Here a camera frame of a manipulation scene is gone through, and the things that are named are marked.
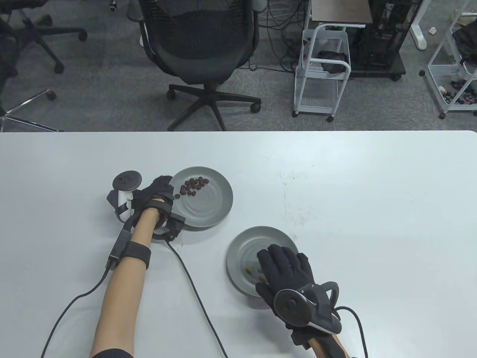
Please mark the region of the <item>person's right hand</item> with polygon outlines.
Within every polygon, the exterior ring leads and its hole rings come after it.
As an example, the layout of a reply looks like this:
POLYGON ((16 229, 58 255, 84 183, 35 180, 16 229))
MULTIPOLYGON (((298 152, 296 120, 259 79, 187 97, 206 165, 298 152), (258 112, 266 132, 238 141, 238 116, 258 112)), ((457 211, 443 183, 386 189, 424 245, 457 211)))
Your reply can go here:
POLYGON ((261 271, 266 282, 255 285, 256 292, 272 311, 276 294, 283 289, 299 290, 315 283, 308 257, 294 253, 288 247, 271 244, 257 253, 261 271))

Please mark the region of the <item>person's left hand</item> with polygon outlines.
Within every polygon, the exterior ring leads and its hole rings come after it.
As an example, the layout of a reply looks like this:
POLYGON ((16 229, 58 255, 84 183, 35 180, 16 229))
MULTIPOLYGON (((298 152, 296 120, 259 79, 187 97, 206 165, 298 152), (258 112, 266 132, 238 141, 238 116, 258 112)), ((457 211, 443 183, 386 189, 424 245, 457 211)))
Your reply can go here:
POLYGON ((153 208, 159 213, 155 229, 161 227, 171 214, 174 201, 174 188, 170 184, 172 176, 162 175, 142 190, 133 192, 132 209, 134 210, 131 226, 136 227, 144 210, 153 208))

